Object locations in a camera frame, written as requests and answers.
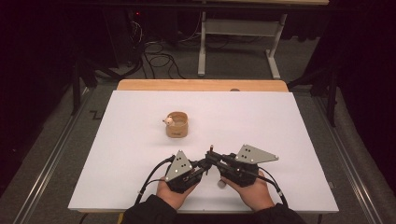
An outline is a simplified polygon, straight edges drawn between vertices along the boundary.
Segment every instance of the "white tabletop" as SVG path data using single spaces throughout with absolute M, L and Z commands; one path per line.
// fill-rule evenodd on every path
M 189 116 L 185 138 L 166 136 L 162 120 L 173 111 Z M 151 170 L 179 150 L 198 161 L 210 145 L 219 154 L 236 154 L 243 144 L 279 157 L 260 166 L 276 179 L 291 209 L 338 211 L 292 93 L 263 91 L 114 91 L 68 208 L 122 212 L 134 204 Z M 166 166 L 153 179 L 164 176 Z M 178 211 L 248 212 L 238 194 L 220 189 L 218 181 L 212 167 Z M 148 186 L 142 202 L 156 187 Z M 281 202 L 274 188 L 270 193 Z

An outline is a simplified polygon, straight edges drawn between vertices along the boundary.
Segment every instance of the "human hand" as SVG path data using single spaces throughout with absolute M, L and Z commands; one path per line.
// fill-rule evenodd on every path
M 259 175 L 264 176 L 264 173 L 259 171 Z M 245 205 L 250 207 L 254 212 L 275 206 L 268 191 L 267 182 L 264 180 L 256 178 L 253 185 L 244 188 L 241 188 L 224 176 L 221 177 L 221 180 L 235 189 Z
M 190 187 L 184 193 L 176 193 L 169 189 L 168 185 L 164 181 L 164 177 L 161 178 L 162 181 L 158 182 L 157 196 L 163 199 L 166 203 L 171 205 L 175 210 L 179 209 L 183 205 L 184 200 L 187 196 L 195 189 L 198 184 Z

